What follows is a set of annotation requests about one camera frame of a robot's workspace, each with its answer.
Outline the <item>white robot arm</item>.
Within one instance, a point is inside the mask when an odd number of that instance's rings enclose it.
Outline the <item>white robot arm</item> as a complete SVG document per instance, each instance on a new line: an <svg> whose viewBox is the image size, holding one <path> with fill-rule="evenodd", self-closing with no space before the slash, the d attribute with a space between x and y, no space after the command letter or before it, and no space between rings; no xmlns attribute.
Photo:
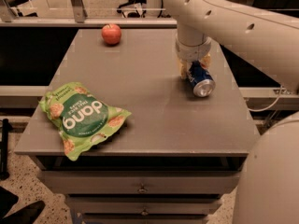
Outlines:
<svg viewBox="0 0 299 224"><path fill-rule="evenodd" d="M209 38L284 88L298 90L298 20L226 0L164 0L178 23L177 53L192 62ZM244 163L233 224L299 224L299 121L293 114L264 133Z"/></svg>

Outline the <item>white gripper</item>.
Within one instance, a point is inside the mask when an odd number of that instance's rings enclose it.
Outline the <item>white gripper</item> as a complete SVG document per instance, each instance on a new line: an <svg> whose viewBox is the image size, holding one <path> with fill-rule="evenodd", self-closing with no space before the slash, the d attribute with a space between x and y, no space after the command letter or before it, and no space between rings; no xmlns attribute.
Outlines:
<svg viewBox="0 0 299 224"><path fill-rule="evenodd" d="M176 36L176 54L178 56L178 70L182 79L187 78L187 64L188 62L200 61L204 69L208 69L211 65L211 56L208 54L211 49L211 38L200 45L184 45Z"/></svg>

